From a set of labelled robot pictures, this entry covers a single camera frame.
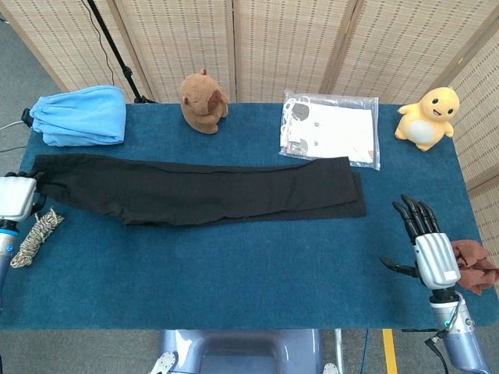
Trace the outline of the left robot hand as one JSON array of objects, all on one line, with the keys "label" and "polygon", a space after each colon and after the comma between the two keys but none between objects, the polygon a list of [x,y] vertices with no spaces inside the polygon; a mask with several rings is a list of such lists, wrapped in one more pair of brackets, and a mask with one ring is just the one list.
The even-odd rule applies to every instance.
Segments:
[{"label": "left robot hand", "polygon": [[9,172],[1,177],[1,219],[21,222],[42,210],[47,196],[37,191],[40,173]]}]

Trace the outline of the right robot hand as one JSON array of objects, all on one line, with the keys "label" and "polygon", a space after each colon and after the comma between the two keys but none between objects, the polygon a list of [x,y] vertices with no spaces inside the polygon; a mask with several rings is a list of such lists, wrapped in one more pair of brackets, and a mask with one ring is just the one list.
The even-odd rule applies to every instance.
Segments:
[{"label": "right robot hand", "polygon": [[400,214],[409,236],[416,262],[401,265],[386,256],[380,261],[396,273],[418,278],[431,291],[453,288],[461,279],[448,236],[441,230],[432,208],[406,194],[392,206]]}]

